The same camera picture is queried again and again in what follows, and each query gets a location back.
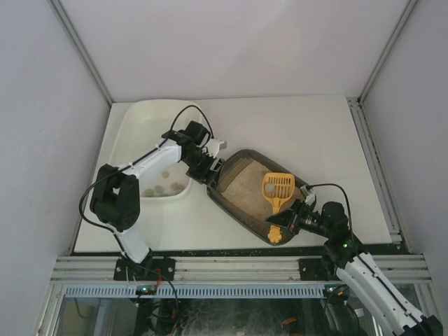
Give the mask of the yellow litter scoop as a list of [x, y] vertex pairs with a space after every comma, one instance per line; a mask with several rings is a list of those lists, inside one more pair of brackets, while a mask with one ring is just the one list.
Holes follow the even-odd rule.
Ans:
[[[274, 185], [274, 191], [265, 192], [265, 185]], [[287, 203], [295, 192], [295, 177], [289, 173], [270, 172], [266, 173], [262, 180], [262, 195], [270, 203], [272, 214], [280, 212], [282, 206]]]

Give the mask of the dark brown litter box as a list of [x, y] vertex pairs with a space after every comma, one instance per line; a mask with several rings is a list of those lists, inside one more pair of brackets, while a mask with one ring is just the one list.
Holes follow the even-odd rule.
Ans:
[[270, 172], [288, 170], [256, 150], [240, 150], [225, 161], [216, 187], [208, 187], [207, 195], [257, 238], [271, 246], [281, 246], [295, 234], [281, 228], [278, 242], [268, 238], [271, 225], [265, 219], [272, 215], [272, 205], [263, 197], [262, 185], [264, 176]]

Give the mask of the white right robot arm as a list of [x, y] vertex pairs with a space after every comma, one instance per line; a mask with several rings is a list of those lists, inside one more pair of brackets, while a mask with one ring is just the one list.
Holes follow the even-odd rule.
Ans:
[[268, 223], [289, 232], [305, 230], [326, 238], [323, 266], [356, 294], [379, 322], [385, 335], [443, 335], [443, 325], [434, 316], [425, 316], [387, 279], [372, 255], [352, 229], [350, 209], [339, 202], [326, 202], [321, 211], [297, 199], [281, 210], [285, 201], [272, 200]]

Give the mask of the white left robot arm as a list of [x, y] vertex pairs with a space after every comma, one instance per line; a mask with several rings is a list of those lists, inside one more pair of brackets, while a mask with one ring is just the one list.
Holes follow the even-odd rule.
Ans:
[[144, 186], [179, 162], [188, 167], [186, 175], [190, 179], [211, 186], [224, 163], [218, 154], [226, 147], [224, 140], [213, 138], [211, 132], [196, 121], [179, 131], [170, 129], [153, 150], [135, 161], [119, 167], [105, 164], [99, 169], [97, 180], [92, 184], [90, 211], [101, 226], [113, 233], [124, 257], [140, 264], [151, 252], [137, 224]]

